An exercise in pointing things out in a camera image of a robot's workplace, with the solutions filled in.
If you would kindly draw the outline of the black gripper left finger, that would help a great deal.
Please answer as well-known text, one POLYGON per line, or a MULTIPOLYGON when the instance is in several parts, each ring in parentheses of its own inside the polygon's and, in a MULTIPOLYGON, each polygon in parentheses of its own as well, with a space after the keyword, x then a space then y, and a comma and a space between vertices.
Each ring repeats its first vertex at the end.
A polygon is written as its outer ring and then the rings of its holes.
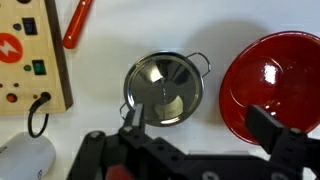
POLYGON ((144 130, 144 105, 137 104, 134 110, 130 110, 126 115, 124 124, 126 126, 137 127, 140 130, 144 130))

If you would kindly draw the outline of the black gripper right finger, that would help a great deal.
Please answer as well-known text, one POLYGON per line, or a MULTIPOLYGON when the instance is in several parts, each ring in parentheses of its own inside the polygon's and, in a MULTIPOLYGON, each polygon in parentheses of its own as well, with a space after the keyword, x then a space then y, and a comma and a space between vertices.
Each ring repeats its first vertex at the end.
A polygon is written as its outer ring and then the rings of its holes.
POLYGON ((258 105, 247 108, 245 128, 268 154, 284 154, 289 129, 258 105))

